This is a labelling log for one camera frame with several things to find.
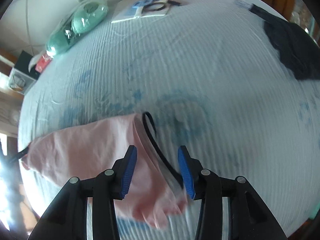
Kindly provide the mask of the pink printed t-shirt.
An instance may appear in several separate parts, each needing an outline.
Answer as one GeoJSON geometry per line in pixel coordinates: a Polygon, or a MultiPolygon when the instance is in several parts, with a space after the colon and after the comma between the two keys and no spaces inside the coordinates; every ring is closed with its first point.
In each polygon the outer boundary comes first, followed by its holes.
{"type": "Polygon", "coordinates": [[[116,116],[35,139],[22,164],[63,186],[72,177],[96,177],[133,145],[137,162],[127,195],[116,201],[116,214],[163,228],[167,217],[182,213],[188,201],[183,179],[161,152],[155,135],[148,112],[116,116]]]}

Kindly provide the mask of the dark green gift bag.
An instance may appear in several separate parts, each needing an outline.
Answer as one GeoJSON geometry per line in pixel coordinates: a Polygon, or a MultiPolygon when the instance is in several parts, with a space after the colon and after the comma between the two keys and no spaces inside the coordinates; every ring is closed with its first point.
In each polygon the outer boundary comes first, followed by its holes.
{"type": "Polygon", "coordinates": [[[35,68],[29,71],[29,63],[32,58],[32,55],[22,51],[9,75],[9,88],[22,95],[28,93],[40,76],[35,68]]]}

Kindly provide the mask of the red tissue box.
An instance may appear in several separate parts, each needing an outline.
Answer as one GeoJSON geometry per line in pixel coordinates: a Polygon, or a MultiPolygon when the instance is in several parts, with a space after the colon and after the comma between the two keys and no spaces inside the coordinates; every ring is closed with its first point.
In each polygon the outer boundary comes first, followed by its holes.
{"type": "Polygon", "coordinates": [[[42,73],[51,61],[52,58],[47,54],[47,51],[44,50],[31,58],[28,64],[28,72],[35,69],[38,73],[42,73]]]}

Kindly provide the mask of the green yarn ball in plastic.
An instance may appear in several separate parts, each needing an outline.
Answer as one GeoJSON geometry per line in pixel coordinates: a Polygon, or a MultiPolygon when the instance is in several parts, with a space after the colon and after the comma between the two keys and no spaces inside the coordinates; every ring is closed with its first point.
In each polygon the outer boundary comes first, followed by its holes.
{"type": "Polygon", "coordinates": [[[54,31],[46,43],[47,55],[54,58],[65,53],[75,44],[79,36],[73,31],[71,21],[61,25],[54,31]]]}

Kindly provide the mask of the light blue ribbed bedsheet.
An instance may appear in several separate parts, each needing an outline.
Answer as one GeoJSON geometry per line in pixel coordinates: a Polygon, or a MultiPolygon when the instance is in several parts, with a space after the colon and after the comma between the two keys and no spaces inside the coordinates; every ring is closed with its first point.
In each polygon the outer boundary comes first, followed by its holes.
{"type": "Polygon", "coordinates": [[[319,203],[319,82],[279,60],[254,0],[181,0],[163,17],[104,20],[26,94],[18,148],[63,128],[148,111],[157,143],[244,176],[287,235],[319,203]]]}

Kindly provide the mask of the black cloth item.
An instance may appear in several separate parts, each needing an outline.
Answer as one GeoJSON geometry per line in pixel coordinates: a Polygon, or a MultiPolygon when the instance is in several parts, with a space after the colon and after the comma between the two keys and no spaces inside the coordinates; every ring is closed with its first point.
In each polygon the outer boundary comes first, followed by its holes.
{"type": "Polygon", "coordinates": [[[281,63],[296,80],[319,80],[319,46],[297,24],[287,22],[261,7],[252,5],[250,12],[264,20],[264,31],[279,51],[281,63]]]}

